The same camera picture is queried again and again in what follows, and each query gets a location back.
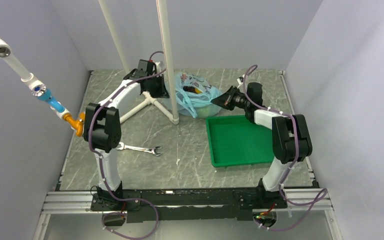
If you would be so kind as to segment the light blue plastic bag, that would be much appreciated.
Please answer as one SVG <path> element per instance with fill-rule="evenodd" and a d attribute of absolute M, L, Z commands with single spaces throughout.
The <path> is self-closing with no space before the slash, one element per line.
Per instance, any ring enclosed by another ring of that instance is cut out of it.
<path fill-rule="evenodd" d="M 221 107 L 211 103 L 211 100 L 219 97 L 222 92 L 215 86 L 211 85 L 205 78 L 191 74 L 180 72 L 174 76 L 175 80 L 175 100 L 177 110 L 180 115 L 197 117 L 196 108 L 211 106 L 213 116 L 218 114 Z M 183 86 L 191 86 L 199 89 L 202 93 L 194 94 L 183 90 Z"/>

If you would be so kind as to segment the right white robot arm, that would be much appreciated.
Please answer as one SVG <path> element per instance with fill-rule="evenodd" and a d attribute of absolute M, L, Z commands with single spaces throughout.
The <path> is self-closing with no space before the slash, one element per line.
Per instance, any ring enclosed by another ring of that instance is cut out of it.
<path fill-rule="evenodd" d="M 260 207 L 267 208 L 275 197 L 285 198 L 283 188 L 289 172 L 296 162 L 311 155 L 313 150 L 305 117 L 271 111 L 263 106 L 263 87 L 258 82 L 249 83 L 244 92 L 231 86 L 211 103 L 230 111 L 243 109 L 250 123 L 271 131 L 274 158 L 258 183 L 263 189 L 255 194 L 255 200 Z"/>

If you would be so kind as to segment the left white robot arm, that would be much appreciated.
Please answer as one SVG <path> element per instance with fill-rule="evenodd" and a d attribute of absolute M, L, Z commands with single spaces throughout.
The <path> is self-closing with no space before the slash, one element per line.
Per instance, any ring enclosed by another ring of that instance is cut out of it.
<path fill-rule="evenodd" d="M 153 98 L 169 97 L 164 72 L 163 62 L 141 59 L 109 96 L 85 108 L 83 138 L 97 162 L 99 194 L 106 194 L 103 202 L 111 210 L 119 209 L 124 203 L 117 167 L 117 147 L 122 137 L 120 115 L 144 92 Z"/>

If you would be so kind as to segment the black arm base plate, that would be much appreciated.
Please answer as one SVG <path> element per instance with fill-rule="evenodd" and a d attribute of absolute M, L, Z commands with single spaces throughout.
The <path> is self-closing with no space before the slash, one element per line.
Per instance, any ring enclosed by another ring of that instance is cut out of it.
<path fill-rule="evenodd" d="M 124 189 L 121 198 L 91 191 L 92 212 L 122 212 L 127 223 L 144 221 L 251 220 L 255 215 L 287 208 L 281 197 L 262 199 L 263 187 Z"/>

